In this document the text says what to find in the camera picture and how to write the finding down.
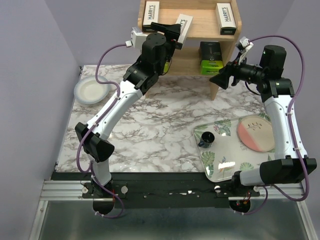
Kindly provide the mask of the small white H box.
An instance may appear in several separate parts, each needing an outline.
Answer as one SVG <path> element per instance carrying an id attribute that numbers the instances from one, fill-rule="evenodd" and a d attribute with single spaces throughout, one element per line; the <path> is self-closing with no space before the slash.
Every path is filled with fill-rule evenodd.
<path id="1" fill-rule="evenodd" d="M 176 20 L 176 24 L 180 24 L 180 36 L 178 43 L 182 47 L 187 39 L 189 29 L 193 22 L 193 16 L 180 14 Z"/>

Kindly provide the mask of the green black Gillette box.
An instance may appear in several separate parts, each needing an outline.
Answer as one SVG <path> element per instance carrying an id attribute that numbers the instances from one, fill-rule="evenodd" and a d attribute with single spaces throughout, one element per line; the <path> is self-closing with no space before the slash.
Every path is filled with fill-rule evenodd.
<path id="1" fill-rule="evenodd" d="M 201 41 L 198 49 L 200 74 L 215 76 L 223 68 L 220 43 L 217 41 Z"/>

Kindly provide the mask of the white Harry's box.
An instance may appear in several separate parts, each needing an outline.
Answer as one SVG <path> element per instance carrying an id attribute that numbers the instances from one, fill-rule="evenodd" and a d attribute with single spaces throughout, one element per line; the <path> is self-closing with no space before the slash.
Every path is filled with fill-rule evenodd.
<path id="1" fill-rule="evenodd" d="M 217 3 L 215 8 L 216 18 L 221 35 L 233 36 L 237 26 L 230 3 Z"/>
<path id="2" fill-rule="evenodd" d="M 142 31 L 144 33 L 154 33 L 156 32 L 151 28 L 151 23 L 158 23 L 159 20 L 159 10 L 160 2 L 159 1 L 147 1 L 145 3 L 143 22 L 142 22 Z"/>

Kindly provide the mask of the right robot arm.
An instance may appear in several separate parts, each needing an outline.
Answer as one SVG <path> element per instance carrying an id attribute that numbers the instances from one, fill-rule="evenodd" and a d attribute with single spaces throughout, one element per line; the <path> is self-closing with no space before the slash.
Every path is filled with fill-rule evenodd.
<path id="1" fill-rule="evenodd" d="M 275 159 L 265 161 L 258 169 L 238 171 L 230 183 L 230 191 L 241 196 L 248 186 L 296 184 L 309 181 L 309 174 L 317 168 L 315 158 L 310 158 L 301 142 L 295 116 L 294 98 L 296 96 L 290 79 L 282 73 L 287 56 L 284 47 L 266 45 L 258 66 L 247 64 L 246 54 L 252 47 L 238 46 L 235 60 L 228 62 L 210 82 L 222 89 L 244 81 L 255 84 L 260 93 L 264 109 L 268 114 L 275 142 Z"/>

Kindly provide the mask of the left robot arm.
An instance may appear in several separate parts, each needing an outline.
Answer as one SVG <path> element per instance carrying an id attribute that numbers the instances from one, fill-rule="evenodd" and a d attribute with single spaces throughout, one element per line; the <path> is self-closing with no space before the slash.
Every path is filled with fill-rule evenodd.
<path id="1" fill-rule="evenodd" d="M 75 126 L 79 140 L 76 165 L 81 166 L 81 151 L 90 156 L 89 168 L 80 168 L 79 171 L 91 173 L 95 183 L 93 191 L 101 198 L 107 197 L 111 191 L 109 158 L 115 147 L 108 141 L 110 133 L 124 113 L 164 75 L 165 65 L 171 61 L 181 34 L 180 24 L 152 22 L 150 26 L 155 32 L 146 36 L 140 56 L 126 70 L 123 80 L 114 84 L 114 95 L 86 124 L 79 122 Z"/>

